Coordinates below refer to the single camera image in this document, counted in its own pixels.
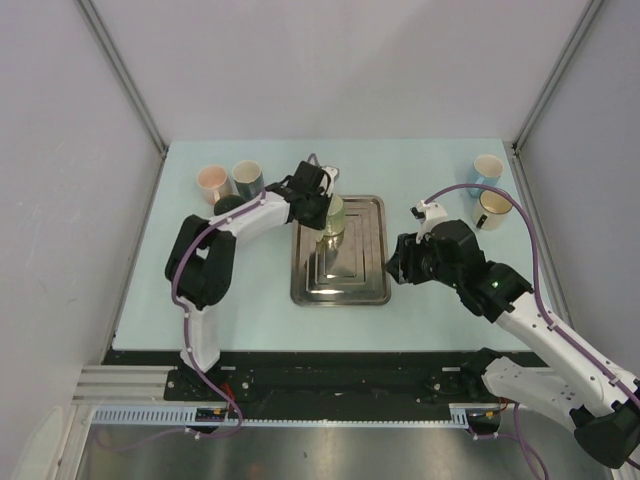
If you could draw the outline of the green mug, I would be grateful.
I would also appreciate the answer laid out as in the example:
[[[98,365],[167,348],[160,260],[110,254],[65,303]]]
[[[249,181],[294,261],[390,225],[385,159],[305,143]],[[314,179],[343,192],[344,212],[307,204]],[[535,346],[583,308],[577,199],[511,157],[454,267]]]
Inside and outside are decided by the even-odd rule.
[[[322,243],[340,239],[345,229],[345,222],[346,207],[344,200],[340,195],[334,194],[327,211],[325,227],[316,235],[316,242]]]

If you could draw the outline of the dark teal mug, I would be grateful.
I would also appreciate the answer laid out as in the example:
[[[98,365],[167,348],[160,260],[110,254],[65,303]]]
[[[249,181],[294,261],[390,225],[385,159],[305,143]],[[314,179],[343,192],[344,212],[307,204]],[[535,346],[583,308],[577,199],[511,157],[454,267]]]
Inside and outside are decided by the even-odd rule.
[[[232,178],[238,194],[246,201],[256,198],[264,189],[262,169],[255,161],[238,162],[232,169]]]

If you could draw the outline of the black mug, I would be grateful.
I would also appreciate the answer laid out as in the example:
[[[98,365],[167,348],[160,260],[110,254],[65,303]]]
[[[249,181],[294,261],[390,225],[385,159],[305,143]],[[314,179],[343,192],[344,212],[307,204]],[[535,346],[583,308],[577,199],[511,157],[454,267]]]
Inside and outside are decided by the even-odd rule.
[[[231,210],[244,205],[245,203],[246,201],[239,195],[228,195],[222,197],[215,203],[213,212],[215,216],[221,216]]]

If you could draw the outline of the pink mug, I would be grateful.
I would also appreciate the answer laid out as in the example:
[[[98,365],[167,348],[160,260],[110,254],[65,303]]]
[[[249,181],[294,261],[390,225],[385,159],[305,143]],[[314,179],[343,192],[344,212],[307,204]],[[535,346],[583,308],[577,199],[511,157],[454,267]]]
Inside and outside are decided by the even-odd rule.
[[[219,200],[233,193],[227,171],[220,165],[204,167],[197,175],[196,182],[204,200],[215,205]]]

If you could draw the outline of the light blue mug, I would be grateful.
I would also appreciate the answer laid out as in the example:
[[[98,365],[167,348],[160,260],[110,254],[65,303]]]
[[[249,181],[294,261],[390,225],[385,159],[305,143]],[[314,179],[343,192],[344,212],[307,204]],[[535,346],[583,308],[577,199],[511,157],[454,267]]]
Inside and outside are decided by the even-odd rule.
[[[504,172],[504,163],[495,155],[480,155],[473,162],[468,183],[495,187]]]

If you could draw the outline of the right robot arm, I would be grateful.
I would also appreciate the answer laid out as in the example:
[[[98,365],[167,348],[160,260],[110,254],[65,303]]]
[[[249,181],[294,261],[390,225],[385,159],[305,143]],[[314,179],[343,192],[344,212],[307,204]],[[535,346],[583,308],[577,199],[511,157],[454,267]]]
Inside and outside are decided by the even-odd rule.
[[[518,338],[555,373],[527,374],[484,348],[478,353],[482,365],[461,376],[469,399],[493,394],[523,403],[568,429],[600,464],[618,469],[630,461],[639,445],[638,376],[537,301],[534,287],[516,270],[486,259],[465,222],[399,235],[385,269],[398,284],[436,281],[452,288],[467,310]]]

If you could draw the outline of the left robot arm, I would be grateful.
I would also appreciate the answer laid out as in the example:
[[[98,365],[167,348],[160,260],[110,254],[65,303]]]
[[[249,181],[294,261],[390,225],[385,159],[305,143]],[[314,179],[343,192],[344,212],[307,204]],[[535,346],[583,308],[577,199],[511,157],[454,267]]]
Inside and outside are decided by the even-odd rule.
[[[192,368],[185,385],[197,398],[210,399],[221,387],[220,374],[211,369],[221,355],[211,310],[231,286],[236,247],[292,222],[323,230],[338,179],[338,168],[302,161],[293,174],[222,215],[184,219],[165,278],[170,282],[172,302],[183,310],[180,356]]]

